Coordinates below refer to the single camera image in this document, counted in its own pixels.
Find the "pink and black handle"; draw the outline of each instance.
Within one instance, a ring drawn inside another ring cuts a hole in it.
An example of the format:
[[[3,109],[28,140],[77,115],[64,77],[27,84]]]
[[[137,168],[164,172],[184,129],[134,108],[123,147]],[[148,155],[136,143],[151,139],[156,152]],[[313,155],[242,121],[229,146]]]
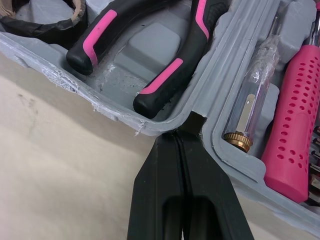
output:
[[[218,19],[227,11],[227,0],[193,0],[187,38],[166,68],[135,97],[137,113],[154,118],[176,92],[187,87],[209,47]]]
[[[77,72],[90,75],[132,22],[178,0],[114,0],[68,51],[66,60]]]

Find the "perforated handle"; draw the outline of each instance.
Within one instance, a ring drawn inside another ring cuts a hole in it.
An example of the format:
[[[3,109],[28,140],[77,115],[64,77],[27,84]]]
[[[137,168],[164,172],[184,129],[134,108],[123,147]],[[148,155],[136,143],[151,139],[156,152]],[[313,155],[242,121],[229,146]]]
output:
[[[309,147],[320,99],[320,48],[302,46],[286,70],[262,161],[265,183],[296,203],[308,199]]]

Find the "black handle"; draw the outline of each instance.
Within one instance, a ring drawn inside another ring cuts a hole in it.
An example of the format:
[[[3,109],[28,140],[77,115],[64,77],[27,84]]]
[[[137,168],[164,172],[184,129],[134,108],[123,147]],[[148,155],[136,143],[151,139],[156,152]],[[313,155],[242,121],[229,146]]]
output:
[[[68,51],[67,62],[83,75],[92,74],[122,32],[136,19],[177,0],[115,0]]]
[[[127,240],[254,240],[228,175],[196,136],[159,136],[135,178]]]
[[[154,118],[173,95],[190,82],[204,55],[227,0],[193,0],[188,36],[175,58],[134,99],[134,110]]]

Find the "molded plastic tray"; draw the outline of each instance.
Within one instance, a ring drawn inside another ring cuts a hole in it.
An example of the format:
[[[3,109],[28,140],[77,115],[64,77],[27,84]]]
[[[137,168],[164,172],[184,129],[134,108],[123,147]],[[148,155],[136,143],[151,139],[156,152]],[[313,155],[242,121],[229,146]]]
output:
[[[39,23],[66,19],[72,12],[60,2],[63,1],[31,0],[17,17]],[[89,21],[110,2],[87,0]],[[46,14],[52,4],[61,8],[54,18]],[[222,135],[254,50],[266,39],[280,5],[285,6],[278,31],[280,62],[262,109],[254,146],[246,154],[224,141]],[[199,63],[186,91],[177,94],[154,119],[147,119],[134,112],[133,99],[178,50],[186,35],[190,9],[191,1],[181,0],[136,21],[90,76],[76,73],[68,66],[67,50],[61,46],[1,32],[1,26],[0,51],[20,65],[43,73],[56,85],[84,97],[97,111],[131,126],[137,134],[157,136],[178,128],[191,112],[205,117],[203,144],[230,176],[235,190],[267,206],[289,224],[320,237],[320,217],[268,188],[264,182],[266,168],[259,160],[267,127],[273,120],[285,66],[309,35],[316,17],[315,2],[230,2],[229,11],[217,23],[211,48]]]

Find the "table surface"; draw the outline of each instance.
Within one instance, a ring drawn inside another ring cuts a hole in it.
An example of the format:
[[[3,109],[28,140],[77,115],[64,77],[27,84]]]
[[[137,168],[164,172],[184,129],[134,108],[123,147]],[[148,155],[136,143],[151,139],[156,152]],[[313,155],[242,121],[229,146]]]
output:
[[[2,54],[0,84],[0,239],[125,240],[155,138]],[[317,239],[238,197],[256,240]]]

